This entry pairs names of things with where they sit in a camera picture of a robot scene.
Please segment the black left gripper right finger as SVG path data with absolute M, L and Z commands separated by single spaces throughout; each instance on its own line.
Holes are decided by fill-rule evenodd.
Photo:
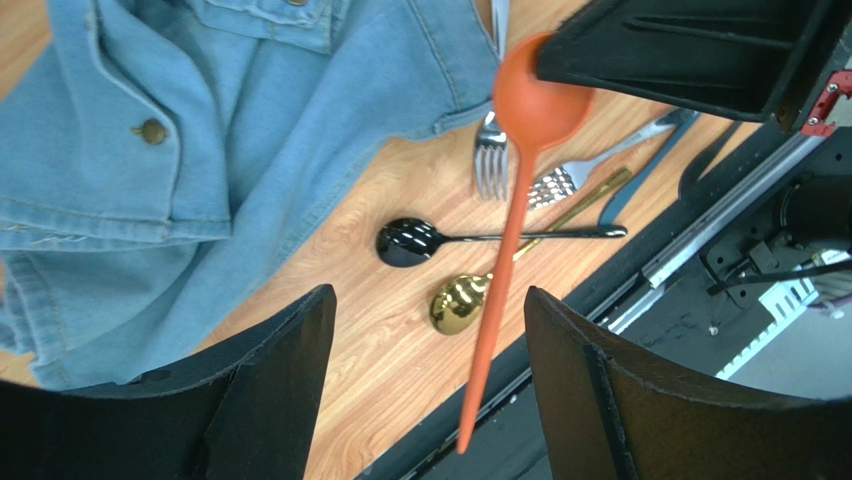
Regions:
M 741 386 L 663 358 L 543 289 L 524 305 L 557 479 L 847 479 L 851 402 Z

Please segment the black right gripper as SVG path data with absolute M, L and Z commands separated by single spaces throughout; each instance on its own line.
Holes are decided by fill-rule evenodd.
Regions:
M 590 1 L 539 48 L 539 79 L 828 137 L 851 126 L 846 1 Z

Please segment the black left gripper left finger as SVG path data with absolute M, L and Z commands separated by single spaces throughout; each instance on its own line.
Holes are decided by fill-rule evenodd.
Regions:
M 300 479 L 334 337 L 321 285 L 127 385 L 1 385 L 5 479 Z

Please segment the gold metal spoon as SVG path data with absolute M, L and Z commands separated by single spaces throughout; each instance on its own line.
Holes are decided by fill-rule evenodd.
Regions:
M 629 168 L 620 168 L 551 223 L 545 231 L 557 231 L 601 198 L 624 186 L 631 177 L 632 171 Z M 485 275 L 458 275 L 445 282 L 434 295 L 430 306 L 430 321 L 435 330 L 443 335 L 456 335 L 470 326 L 483 307 L 492 278 L 493 274 L 488 272 Z

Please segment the orange plastic spoon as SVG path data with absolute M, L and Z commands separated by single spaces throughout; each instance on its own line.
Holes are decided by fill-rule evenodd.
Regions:
M 553 31 L 530 36 L 514 47 L 498 69 L 494 110 L 518 154 L 518 169 L 493 279 L 485 296 L 461 410 L 456 452 L 471 441 L 496 348 L 527 212 L 528 191 L 540 153 L 560 145 L 581 127 L 591 109 L 594 91 L 537 78 L 539 50 L 555 37 Z

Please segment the black metal spoon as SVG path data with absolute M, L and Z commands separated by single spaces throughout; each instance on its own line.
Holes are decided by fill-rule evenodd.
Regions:
M 598 226 L 551 232 L 525 232 L 523 240 L 543 239 L 603 239 L 621 238 L 628 234 L 623 226 Z M 398 218 L 386 223 L 376 234 L 378 258 L 395 268 L 410 268 L 431 259 L 440 247 L 452 242 L 498 241 L 501 234 L 450 236 L 441 233 L 433 224 L 413 217 Z

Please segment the silver metal fork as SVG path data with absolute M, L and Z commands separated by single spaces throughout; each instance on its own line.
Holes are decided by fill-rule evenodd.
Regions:
M 650 169 L 655 168 L 680 142 L 700 116 L 701 113 L 696 110 L 674 108 L 591 159 L 569 160 L 559 165 L 532 184 L 528 193 L 528 209 L 536 210 L 566 199 L 586 183 L 592 170 L 600 163 L 649 139 L 671 132 L 667 141 L 647 165 Z

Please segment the silver metal knife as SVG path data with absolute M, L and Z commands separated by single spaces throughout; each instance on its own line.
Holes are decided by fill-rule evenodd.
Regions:
M 491 0 L 492 35 L 500 61 L 507 51 L 510 1 Z M 508 138 L 490 111 L 474 142 L 474 173 L 477 191 L 483 200 L 505 201 L 509 196 Z

